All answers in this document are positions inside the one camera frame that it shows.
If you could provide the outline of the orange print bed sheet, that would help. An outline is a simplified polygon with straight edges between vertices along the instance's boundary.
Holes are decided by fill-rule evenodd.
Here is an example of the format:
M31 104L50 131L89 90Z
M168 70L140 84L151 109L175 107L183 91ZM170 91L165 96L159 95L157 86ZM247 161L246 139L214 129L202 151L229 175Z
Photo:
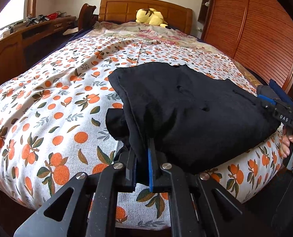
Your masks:
M141 39L69 41L0 86L0 223L10 232L79 171L99 173L121 144L105 126L122 102L108 81L119 67L187 65L248 92L256 84L228 56Z

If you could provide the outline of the yellow plush toy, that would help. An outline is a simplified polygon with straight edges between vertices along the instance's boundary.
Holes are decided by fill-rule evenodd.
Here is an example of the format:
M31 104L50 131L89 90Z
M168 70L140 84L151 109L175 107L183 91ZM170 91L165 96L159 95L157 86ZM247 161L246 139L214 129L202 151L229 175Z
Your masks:
M164 20L164 16L153 8L139 9L136 13L136 23L168 28L168 23Z

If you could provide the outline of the wooden louvred wardrobe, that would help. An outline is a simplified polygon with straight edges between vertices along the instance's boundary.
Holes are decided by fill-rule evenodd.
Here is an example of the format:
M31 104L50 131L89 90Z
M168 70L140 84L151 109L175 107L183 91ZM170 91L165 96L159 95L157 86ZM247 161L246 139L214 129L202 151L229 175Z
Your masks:
M293 84L293 21L277 0L203 0L202 39L286 93Z

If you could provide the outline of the folded grey garment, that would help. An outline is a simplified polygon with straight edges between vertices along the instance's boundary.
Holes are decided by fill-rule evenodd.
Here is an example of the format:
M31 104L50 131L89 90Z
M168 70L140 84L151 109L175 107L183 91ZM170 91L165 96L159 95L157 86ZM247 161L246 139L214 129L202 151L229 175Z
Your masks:
M268 85L258 85L256 88L257 96L261 95L271 100L280 100L280 97Z

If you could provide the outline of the wooden desk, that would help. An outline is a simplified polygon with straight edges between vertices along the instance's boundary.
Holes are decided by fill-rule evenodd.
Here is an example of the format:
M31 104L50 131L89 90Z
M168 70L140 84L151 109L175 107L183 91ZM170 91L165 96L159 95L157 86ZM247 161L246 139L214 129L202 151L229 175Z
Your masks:
M24 49L37 41L69 29L75 16L57 18L11 33L0 40L0 85L27 70Z

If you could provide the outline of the red item on desk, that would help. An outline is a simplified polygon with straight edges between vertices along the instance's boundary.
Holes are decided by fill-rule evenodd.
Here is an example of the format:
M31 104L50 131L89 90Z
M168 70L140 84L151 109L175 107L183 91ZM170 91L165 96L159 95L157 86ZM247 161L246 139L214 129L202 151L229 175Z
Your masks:
M51 14L48 14L46 17L49 19L49 20L55 20L59 17L60 13L58 12L55 12L55 13L51 13Z

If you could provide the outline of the folded blue garment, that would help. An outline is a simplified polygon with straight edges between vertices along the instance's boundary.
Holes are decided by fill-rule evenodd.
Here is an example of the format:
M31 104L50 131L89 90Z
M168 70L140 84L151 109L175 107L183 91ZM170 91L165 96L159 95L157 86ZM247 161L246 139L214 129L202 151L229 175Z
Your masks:
M291 100L291 98L287 95L287 93L284 92L284 90L273 79L270 79L269 86L283 102L293 107L293 101Z

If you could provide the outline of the floral pink blanket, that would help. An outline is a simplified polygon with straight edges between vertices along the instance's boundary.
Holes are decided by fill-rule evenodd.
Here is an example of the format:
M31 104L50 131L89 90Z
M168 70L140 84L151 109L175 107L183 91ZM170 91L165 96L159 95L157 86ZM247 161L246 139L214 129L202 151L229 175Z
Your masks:
M115 24L109 22L97 22L89 32L90 36L117 37L141 39L146 41L158 41L179 47L202 50L207 53L217 53L218 50L210 44L206 44L196 37L187 35L179 30L167 29L159 26L128 22Z

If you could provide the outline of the black coat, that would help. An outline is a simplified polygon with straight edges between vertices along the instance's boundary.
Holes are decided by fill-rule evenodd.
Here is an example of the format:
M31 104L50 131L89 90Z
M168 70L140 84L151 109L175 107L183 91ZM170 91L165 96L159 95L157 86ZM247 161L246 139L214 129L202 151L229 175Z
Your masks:
M153 141L170 163L196 174L255 148L280 126L255 95L186 65L118 68L108 80L123 107L108 109L106 127L142 165Z

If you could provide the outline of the wooden headboard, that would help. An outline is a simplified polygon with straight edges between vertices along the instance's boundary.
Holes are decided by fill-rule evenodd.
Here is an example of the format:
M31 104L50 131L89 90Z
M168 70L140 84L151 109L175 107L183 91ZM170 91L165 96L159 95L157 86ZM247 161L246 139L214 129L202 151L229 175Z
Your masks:
M136 20L139 9L147 18L154 15L152 10L160 12L170 27L190 34L192 29L192 9L160 0L101 0L99 22L122 24Z

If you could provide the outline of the wooden chair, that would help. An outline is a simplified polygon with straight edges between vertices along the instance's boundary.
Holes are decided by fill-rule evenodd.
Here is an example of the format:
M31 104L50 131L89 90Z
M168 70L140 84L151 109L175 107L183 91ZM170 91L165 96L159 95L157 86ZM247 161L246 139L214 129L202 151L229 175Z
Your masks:
M89 5L88 3L83 4L78 16L77 26L79 31L91 29L94 26L98 19L94 14L96 8L95 5Z

